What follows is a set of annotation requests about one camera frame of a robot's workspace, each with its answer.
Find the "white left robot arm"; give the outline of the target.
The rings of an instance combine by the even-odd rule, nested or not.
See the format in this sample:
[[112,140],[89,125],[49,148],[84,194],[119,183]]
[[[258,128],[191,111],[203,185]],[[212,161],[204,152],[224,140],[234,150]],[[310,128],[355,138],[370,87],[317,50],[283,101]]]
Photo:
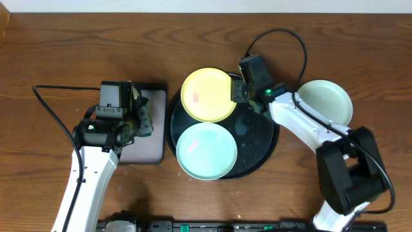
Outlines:
[[71,173],[53,231],[94,231],[119,164],[163,157],[165,103],[147,97],[101,97],[69,136]]

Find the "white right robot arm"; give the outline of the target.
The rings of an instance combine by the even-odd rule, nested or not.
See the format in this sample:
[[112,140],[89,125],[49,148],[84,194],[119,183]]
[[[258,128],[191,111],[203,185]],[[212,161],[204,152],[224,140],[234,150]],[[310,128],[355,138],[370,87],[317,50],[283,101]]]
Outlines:
[[307,105],[285,84],[231,80],[230,99],[296,135],[316,155],[324,203],[313,225],[321,231],[347,231],[357,216],[383,192],[394,188],[372,132],[331,121]]

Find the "mint green plate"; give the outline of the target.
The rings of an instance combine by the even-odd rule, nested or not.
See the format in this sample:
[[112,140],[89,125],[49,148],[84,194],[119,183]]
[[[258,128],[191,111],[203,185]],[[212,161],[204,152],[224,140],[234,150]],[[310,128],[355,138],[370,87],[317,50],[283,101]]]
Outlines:
[[338,84],[326,80],[310,81],[297,93],[302,100],[332,121],[349,125],[353,116],[353,104],[350,96]]
[[220,179],[234,167],[238,147],[232,134],[215,123],[187,128],[178,139],[176,158],[181,168],[200,180]]

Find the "yellow plate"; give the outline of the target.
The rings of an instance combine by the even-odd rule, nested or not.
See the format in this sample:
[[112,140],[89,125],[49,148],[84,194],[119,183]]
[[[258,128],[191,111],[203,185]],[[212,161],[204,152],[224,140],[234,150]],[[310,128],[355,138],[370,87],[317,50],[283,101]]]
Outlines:
[[184,80],[180,98],[184,110],[197,121],[219,122],[236,108],[230,99],[230,76],[217,68],[201,68]]

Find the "mint green plate front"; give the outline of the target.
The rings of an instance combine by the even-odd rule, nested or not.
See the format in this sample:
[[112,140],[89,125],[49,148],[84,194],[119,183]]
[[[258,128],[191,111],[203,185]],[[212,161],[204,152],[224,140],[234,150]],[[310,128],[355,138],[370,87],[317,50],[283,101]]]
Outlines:
[[234,167],[238,147],[232,134],[215,123],[187,128],[178,139],[176,158],[181,168],[200,180],[220,179]]

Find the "green sponge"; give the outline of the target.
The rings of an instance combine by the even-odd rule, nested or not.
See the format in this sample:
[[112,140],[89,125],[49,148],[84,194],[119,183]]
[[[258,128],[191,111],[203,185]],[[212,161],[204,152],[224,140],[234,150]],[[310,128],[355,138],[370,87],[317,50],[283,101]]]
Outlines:
[[147,107],[148,102],[149,102],[149,98],[147,97],[139,97],[137,101],[135,113],[140,122],[138,131],[136,134],[138,137],[151,136],[154,130],[153,121],[152,121],[151,115]]

